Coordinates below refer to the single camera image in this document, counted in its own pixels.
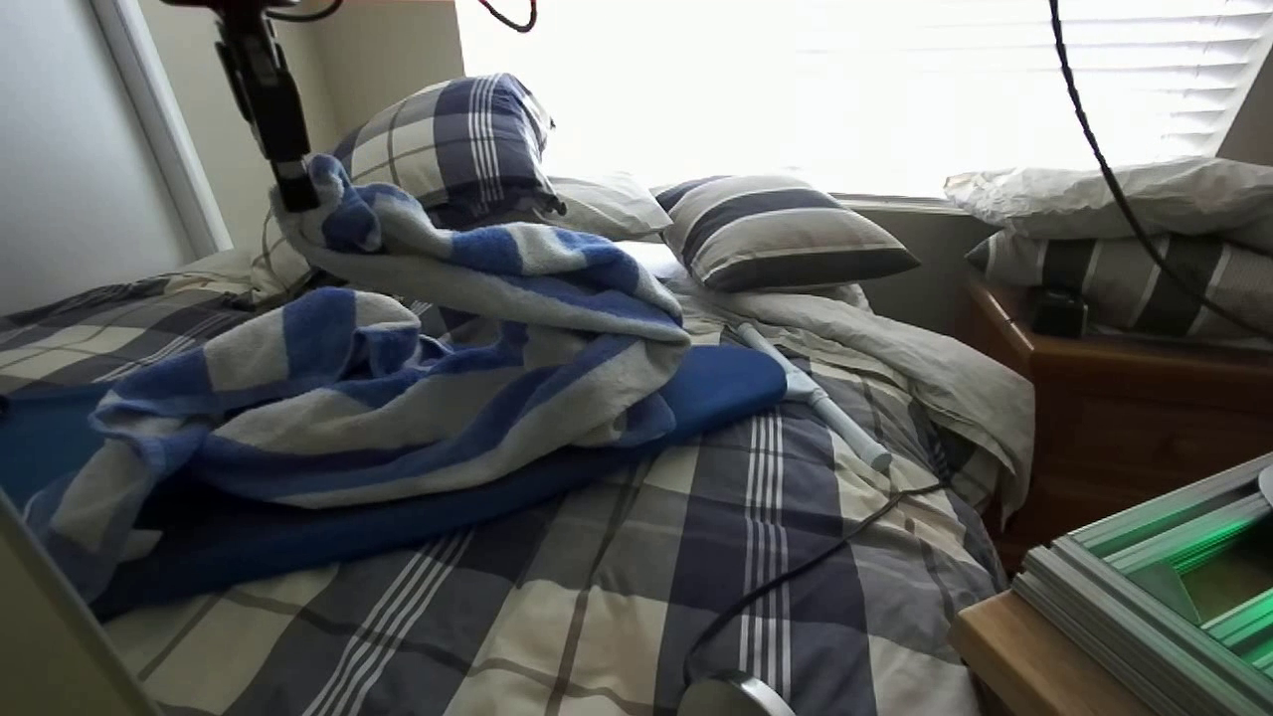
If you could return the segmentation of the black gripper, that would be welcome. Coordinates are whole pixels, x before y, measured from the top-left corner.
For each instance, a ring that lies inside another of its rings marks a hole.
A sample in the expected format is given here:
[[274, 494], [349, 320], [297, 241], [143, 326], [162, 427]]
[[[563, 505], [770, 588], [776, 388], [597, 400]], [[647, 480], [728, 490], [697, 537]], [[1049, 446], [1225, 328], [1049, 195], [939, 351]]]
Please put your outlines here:
[[285, 210], [315, 210], [318, 189], [302, 168], [309, 139], [297, 82], [285, 69], [284, 42], [265, 18], [284, 0], [205, 0], [217, 23], [217, 59], [236, 102], [250, 123]]

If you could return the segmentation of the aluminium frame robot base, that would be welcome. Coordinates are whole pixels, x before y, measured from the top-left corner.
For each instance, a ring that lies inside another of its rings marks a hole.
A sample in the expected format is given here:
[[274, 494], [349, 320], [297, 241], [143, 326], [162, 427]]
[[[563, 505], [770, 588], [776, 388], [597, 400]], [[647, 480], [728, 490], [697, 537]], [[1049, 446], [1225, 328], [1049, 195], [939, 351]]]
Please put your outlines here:
[[1153, 716], [1273, 716], [1273, 458], [1077, 523], [1016, 594]]

